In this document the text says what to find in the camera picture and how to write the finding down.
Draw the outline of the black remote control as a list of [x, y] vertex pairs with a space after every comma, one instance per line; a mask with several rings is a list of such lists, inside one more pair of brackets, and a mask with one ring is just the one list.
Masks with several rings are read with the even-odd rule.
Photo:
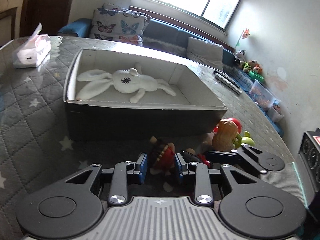
[[221, 76], [223, 76], [225, 79], [227, 79], [228, 81], [230, 81], [233, 85], [235, 85], [235, 87], [240, 88], [240, 86], [231, 78], [229, 77], [227, 74], [225, 74], [224, 72], [218, 71], [218, 70], [214, 70], [213, 72], [214, 74], [220, 74]]

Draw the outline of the dark wooden door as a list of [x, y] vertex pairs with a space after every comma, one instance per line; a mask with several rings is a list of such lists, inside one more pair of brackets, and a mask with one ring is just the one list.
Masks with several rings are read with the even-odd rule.
[[23, 0], [20, 36], [30, 36], [39, 24], [41, 34], [54, 36], [68, 23], [72, 0]]

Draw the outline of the tan peanut toy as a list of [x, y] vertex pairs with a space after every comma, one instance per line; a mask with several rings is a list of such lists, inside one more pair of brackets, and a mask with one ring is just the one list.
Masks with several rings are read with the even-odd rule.
[[221, 119], [218, 123], [218, 130], [212, 139], [213, 150], [221, 152], [230, 152], [233, 146], [233, 140], [238, 134], [238, 126], [231, 120]]

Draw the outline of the grey cushion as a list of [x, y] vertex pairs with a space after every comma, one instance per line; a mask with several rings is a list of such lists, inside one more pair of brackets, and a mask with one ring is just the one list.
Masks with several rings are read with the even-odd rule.
[[222, 45], [189, 37], [186, 55], [192, 61], [223, 70]]

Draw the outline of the brown bear figure toy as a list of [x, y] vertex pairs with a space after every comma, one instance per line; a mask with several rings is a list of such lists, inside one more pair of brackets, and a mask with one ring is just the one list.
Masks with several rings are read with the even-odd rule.
[[152, 149], [148, 153], [148, 167], [150, 173], [156, 175], [168, 172], [174, 167], [175, 145], [152, 136], [150, 138]]

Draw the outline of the pile of plush toys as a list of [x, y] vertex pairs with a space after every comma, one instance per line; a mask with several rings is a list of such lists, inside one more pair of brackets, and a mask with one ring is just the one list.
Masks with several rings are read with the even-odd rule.
[[257, 80], [264, 83], [263, 69], [255, 60], [245, 60], [245, 50], [240, 49], [235, 54], [235, 64], [238, 68], [242, 69], [253, 81]]

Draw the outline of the butterfly print pillow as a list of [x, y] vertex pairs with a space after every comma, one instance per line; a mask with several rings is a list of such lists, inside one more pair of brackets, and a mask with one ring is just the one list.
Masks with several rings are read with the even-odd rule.
[[89, 38], [143, 45], [143, 34], [151, 16], [105, 3], [95, 9]]

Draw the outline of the clear plastic toy bin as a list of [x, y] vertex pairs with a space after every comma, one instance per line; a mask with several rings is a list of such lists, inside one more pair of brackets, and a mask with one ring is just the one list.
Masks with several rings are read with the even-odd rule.
[[273, 104], [280, 103], [280, 100], [276, 98], [263, 84], [258, 80], [255, 80], [251, 89], [249, 90], [249, 96], [256, 102], [263, 111], [268, 111]]

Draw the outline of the grey cardboard tray box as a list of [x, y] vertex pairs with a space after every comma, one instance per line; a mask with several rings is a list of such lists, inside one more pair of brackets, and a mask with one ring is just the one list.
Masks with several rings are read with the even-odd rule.
[[[79, 100], [77, 93], [88, 84], [77, 81], [85, 71], [114, 73], [141, 64], [140, 74], [163, 79], [176, 92], [147, 92], [138, 103], [130, 94], [110, 86], [103, 93]], [[227, 111], [227, 106], [206, 84], [201, 65], [160, 51], [83, 49], [68, 70], [63, 100], [67, 126], [73, 140], [98, 141], [131, 138], [180, 137], [209, 133]]]

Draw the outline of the grey remote control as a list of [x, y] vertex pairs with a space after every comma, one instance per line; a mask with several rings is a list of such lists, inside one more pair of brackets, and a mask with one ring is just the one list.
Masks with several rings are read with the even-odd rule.
[[232, 83], [231, 81], [229, 81], [228, 79], [226, 79], [225, 77], [220, 75], [219, 73], [215, 74], [215, 78], [218, 79], [220, 82], [222, 82], [227, 87], [229, 87], [231, 90], [236, 92], [237, 94], [239, 94], [239, 95], [242, 94], [242, 91], [240, 88], [238, 88], [234, 83]]

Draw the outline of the green alien toy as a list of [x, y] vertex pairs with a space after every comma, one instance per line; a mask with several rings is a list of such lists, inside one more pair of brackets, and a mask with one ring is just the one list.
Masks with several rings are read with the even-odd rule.
[[248, 131], [244, 131], [244, 136], [242, 137], [239, 133], [233, 139], [234, 148], [239, 148], [242, 144], [248, 144], [251, 146], [255, 146], [254, 140], [251, 138], [251, 135]]

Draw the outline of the white tissue pack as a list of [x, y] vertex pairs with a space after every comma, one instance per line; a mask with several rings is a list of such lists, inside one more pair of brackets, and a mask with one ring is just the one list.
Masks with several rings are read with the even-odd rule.
[[39, 23], [33, 34], [24, 44], [12, 53], [12, 64], [15, 69], [39, 67], [51, 50], [49, 35], [41, 34]]

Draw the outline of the white plush rabbit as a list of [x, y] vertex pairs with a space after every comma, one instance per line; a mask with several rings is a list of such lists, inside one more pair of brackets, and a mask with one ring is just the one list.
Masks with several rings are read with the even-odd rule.
[[85, 71], [77, 76], [77, 81], [86, 84], [76, 95], [79, 100], [91, 99], [113, 86], [123, 94], [136, 93], [130, 98], [131, 103], [138, 103], [147, 92], [155, 92], [159, 89], [171, 96], [176, 96], [176, 92], [163, 79], [155, 79], [151, 76], [140, 74], [140, 63], [136, 63], [134, 68], [116, 70], [108, 73], [104, 70], [93, 69]]

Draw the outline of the blue sofa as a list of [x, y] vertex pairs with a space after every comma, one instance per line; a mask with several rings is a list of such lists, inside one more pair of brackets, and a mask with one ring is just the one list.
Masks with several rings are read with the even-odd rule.
[[[92, 20], [80, 18], [62, 27], [59, 36], [77, 36], [88, 38], [92, 29]], [[197, 35], [184, 28], [165, 21], [151, 19], [143, 33], [143, 46], [163, 52], [186, 57], [189, 37], [210, 41], [204, 36]], [[226, 47], [223, 48], [223, 70], [238, 81], [252, 81], [250, 76], [235, 66], [235, 54]]]

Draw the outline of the red octopus toy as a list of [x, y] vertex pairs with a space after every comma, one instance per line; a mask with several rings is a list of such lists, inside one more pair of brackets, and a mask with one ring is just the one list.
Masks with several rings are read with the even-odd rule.
[[[236, 126], [238, 127], [238, 133], [241, 133], [241, 131], [242, 131], [242, 126], [241, 126], [241, 123], [240, 123], [240, 121], [239, 121], [238, 119], [236, 119], [236, 118], [227, 118], [227, 119], [225, 119], [225, 120], [232, 121], [233, 123], [235, 123]], [[213, 129], [213, 132], [214, 132], [214, 133], [217, 133], [217, 132], [218, 132], [218, 129], [219, 129], [219, 126], [216, 125], [216, 126], [214, 127], [214, 129]]]

